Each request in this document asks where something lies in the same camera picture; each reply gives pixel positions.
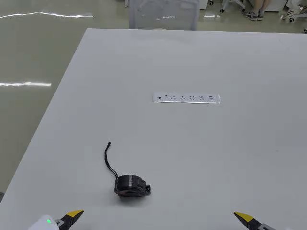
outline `sneaker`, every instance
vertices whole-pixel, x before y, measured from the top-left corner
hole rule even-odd
[[[264,16],[264,12],[259,11],[258,13],[258,21],[262,21]]]
[[[258,15],[255,14],[253,11],[249,11],[248,13],[245,13],[244,16],[249,18],[252,21],[258,21]]]

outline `gray chair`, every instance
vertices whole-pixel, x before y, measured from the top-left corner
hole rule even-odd
[[[196,30],[199,4],[199,0],[129,0],[129,28]]]
[[[240,5],[242,7],[242,12],[245,11],[245,5],[243,4],[243,0],[223,0],[223,3],[222,3],[222,8],[220,10],[221,13],[223,13],[225,11],[225,9],[227,8],[228,4],[230,2],[234,2],[238,5]]]

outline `black cord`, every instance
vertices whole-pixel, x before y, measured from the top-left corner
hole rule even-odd
[[[106,152],[107,152],[107,150],[109,149],[110,146],[111,146],[111,142],[109,142],[109,143],[107,144],[107,147],[106,147],[106,150],[105,150],[105,163],[106,163],[106,166],[107,166],[107,167],[109,168],[109,170],[115,175],[115,178],[117,179],[117,178],[118,178],[117,172],[116,172],[114,169],[111,168],[109,162],[107,161]]]

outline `electrical outlet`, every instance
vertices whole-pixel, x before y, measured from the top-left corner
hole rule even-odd
[[[173,103],[220,104],[221,98],[218,94],[155,92],[153,94],[153,101]]]

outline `gray floor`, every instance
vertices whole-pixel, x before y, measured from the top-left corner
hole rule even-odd
[[[307,26],[273,12],[251,22],[233,4],[221,16],[220,7],[216,2],[200,12],[199,30],[301,33]],[[28,14],[33,12],[45,14]],[[0,191],[6,191],[87,27],[128,28],[128,9],[121,0],[1,1]]]

